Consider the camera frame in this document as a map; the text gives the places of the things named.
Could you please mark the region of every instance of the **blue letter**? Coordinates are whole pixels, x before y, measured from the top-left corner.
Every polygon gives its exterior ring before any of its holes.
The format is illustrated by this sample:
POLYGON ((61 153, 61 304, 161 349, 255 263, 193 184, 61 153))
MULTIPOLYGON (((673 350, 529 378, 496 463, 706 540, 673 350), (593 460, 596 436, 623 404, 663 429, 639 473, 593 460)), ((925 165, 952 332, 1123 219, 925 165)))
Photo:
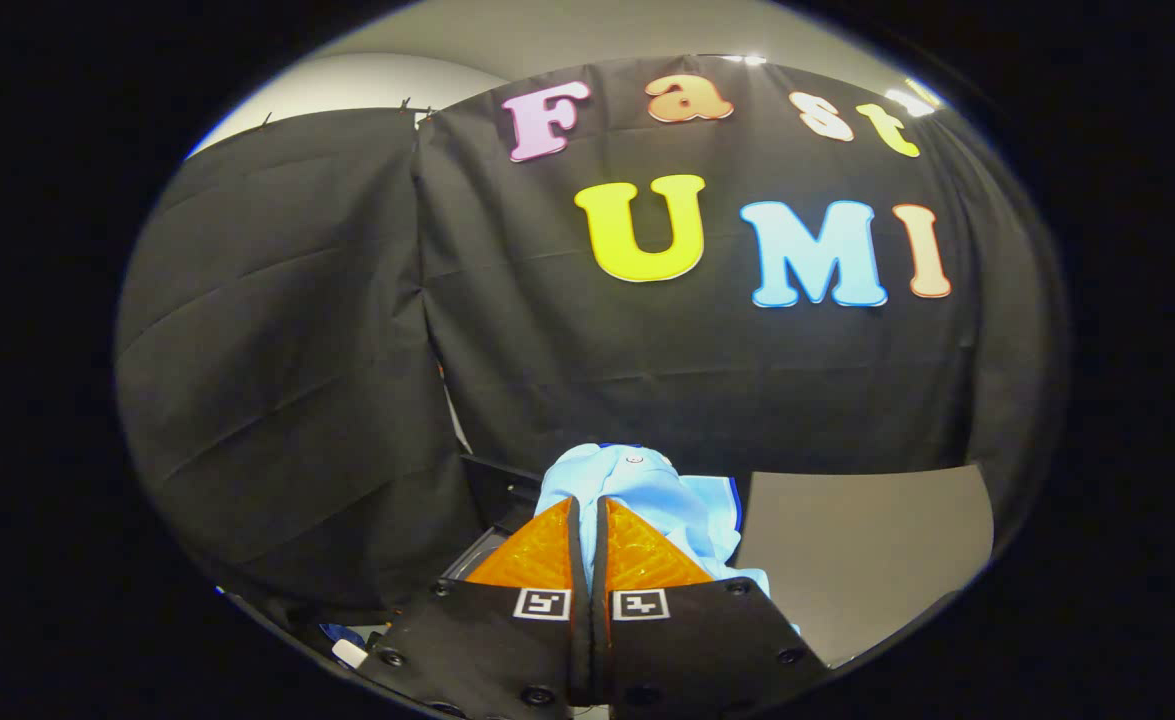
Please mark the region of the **blue letter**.
POLYGON ((862 202, 842 200, 828 206, 817 240, 783 202, 752 202, 738 214, 756 226, 760 243, 760 290, 752 292, 757 305, 792 307, 801 298, 787 282, 787 268, 801 281, 810 301, 822 302, 838 265, 840 282, 831 291, 838 305, 875 307, 888 300, 871 247, 875 214, 862 202))

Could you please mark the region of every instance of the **white wall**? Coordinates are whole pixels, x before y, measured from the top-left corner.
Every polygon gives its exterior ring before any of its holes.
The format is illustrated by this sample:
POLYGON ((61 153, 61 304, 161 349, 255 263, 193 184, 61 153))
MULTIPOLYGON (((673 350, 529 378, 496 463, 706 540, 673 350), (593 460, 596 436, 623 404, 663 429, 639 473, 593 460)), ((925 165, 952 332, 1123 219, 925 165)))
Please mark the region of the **white wall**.
POLYGON ((294 115, 350 108, 445 108, 506 85, 503 78, 445 60, 390 53, 352 53, 296 63, 258 88, 200 141, 190 155, 223 137, 294 115))

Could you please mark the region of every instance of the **ceiling light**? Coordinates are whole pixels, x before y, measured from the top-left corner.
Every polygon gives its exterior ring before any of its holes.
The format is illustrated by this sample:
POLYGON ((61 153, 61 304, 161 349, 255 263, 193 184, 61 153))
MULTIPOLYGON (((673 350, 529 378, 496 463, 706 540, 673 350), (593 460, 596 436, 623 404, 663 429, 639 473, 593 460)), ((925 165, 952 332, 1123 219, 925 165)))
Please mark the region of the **ceiling light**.
POLYGON ((915 81, 915 79, 912 78, 904 78, 904 82, 906 82, 907 87, 912 88, 912 90, 915 90, 916 95, 920 95, 921 100, 929 102, 929 105, 935 106, 935 108, 942 108, 944 101, 939 100, 939 96, 934 95, 933 92, 921 85, 920 81, 915 81))
POLYGON ((886 90, 885 96, 894 102, 898 102, 904 108, 907 108, 907 113, 909 113, 912 117, 921 117, 921 115, 931 114, 934 110, 919 99, 908 95, 906 90, 886 90))

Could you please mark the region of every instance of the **black fabric backdrop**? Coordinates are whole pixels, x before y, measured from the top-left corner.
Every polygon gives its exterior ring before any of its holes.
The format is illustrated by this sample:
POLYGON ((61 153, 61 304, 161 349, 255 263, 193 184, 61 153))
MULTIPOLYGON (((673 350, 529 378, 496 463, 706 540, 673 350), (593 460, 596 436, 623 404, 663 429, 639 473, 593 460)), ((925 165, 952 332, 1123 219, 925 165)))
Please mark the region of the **black fabric backdrop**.
MULTIPOLYGON (((1065 397, 1062 288, 1048 233, 949 113, 894 152, 834 79, 719 58, 616 60, 524 79, 422 123, 289 117, 189 159, 145 226, 118 332, 122 418, 145 487, 231 588, 317 603, 407 601, 478 534, 446 402, 474 451, 540 473, 583 442, 658 448, 689 475, 902 473, 976 462, 998 551, 1034 496, 1065 397), (709 78, 734 113, 663 123, 643 90, 709 78), (501 102, 583 81, 559 154, 513 163, 501 102), (821 137, 793 90, 855 140, 821 137), (705 250, 680 277, 597 265, 573 196, 631 182, 638 245, 670 243, 647 188, 696 174, 705 250), (757 307, 750 202, 812 233, 871 206, 889 300, 757 307), (922 300, 893 206, 936 215, 952 294, 922 300)), ((838 280, 833 275, 833 287, 838 280)), ((750 502, 748 502, 750 525, 750 502)))
POLYGON ((952 113, 779 65, 616 60, 523 79, 424 122, 415 156, 427 317, 477 455, 531 470, 583 442, 658 448, 684 473, 899 473, 979 462, 998 544, 1034 494, 1066 388, 1066 310, 1048 233, 985 142, 952 113), (647 82, 709 78, 728 117, 663 123, 647 82), (582 81, 558 154, 513 163, 510 97, 582 81), (828 100, 855 140, 821 137, 793 90, 828 100), (902 120, 892 150, 858 105, 902 120), (680 277, 632 283, 597 265, 583 188, 629 182, 642 250, 670 245, 650 182, 696 174, 705 250, 680 277), (831 202, 875 211, 882 307, 752 304, 748 202, 781 201, 814 234, 831 202), (952 294, 908 290, 898 204, 926 206, 952 294))
POLYGON ((403 603, 479 533, 423 323, 412 142, 396 110, 241 133, 186 161, 137 242, 130 451, 184 545, 250 591, 403 603))

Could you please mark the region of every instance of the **light blue cloth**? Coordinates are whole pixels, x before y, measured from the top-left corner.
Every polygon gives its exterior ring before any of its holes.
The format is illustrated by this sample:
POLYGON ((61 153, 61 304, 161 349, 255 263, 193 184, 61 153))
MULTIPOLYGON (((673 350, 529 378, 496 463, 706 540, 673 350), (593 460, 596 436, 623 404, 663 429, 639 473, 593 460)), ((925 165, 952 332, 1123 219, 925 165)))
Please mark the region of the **light blue cloth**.
POLYGON ((716 580, 751 578, 768 595, 764 570, 725 565, 741 540, 741 510, 730 478, 678 475, 666 457, 650 448, 579 445, 543 477, 535 514, 568 497, 577 497, 580 509, 578 537, 588 592, 596 558, 597 503, 611 497, 654 525, 716 580))

